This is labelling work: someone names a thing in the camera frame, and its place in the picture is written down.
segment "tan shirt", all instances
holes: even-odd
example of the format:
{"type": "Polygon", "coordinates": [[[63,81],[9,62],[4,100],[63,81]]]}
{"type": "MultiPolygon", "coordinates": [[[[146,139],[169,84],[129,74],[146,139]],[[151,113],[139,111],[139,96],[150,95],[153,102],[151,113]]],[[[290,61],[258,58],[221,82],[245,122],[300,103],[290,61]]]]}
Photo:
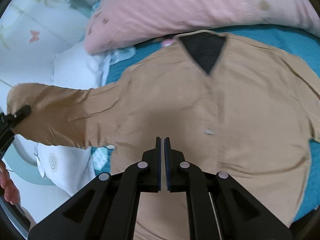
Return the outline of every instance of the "tan shirt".
{"type": "MultiPolygon", "coordinates": [[[[28,104],[32,114],[14,132],[47,145],[114,144],[112,174],[141,160],[156,136],[170,137],[187,161],[229,172],[289,226],[308,179],[308,140],[320,141],[319,78],[283,50],[221,35],[227,39],[210,75],[178,35],[98,89],[19,85],[8,112],[28,104]]],[[[185,194],[162,188],[141,195],[135,239],[188,239],[185,194]]]]}

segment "pink and white object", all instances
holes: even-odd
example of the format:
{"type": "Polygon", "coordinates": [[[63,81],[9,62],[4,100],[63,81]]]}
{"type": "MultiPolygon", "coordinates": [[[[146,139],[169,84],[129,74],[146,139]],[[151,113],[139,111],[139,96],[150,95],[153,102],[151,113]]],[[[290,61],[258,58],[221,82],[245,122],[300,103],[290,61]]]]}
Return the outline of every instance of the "pink and white object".
{"type": "Polygon", "coordinates": [[[171,33],[232,25],[278,24],[320,36],[309,0],[101,0],[85,49],[99,53],[171,33]]]}

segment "butterfly decoration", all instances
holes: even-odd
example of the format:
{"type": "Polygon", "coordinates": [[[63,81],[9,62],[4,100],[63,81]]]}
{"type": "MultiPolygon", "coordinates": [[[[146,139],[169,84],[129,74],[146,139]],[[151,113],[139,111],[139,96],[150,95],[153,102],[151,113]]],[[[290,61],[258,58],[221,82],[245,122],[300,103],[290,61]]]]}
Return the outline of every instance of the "butterfly decoration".
{"type": "Polygon", "coordinates": [[[34,31],[34,30],[31,30],[30,32],[31,32],[31,34],[32,34],[32,38],[31,38],[31,40],[29,41],[29,43],[33,43],[33,42],[35,42],[35,41],[39,41],[39,34],[40,34],[40,32],[39,32],[39,31],[34,31]]]}

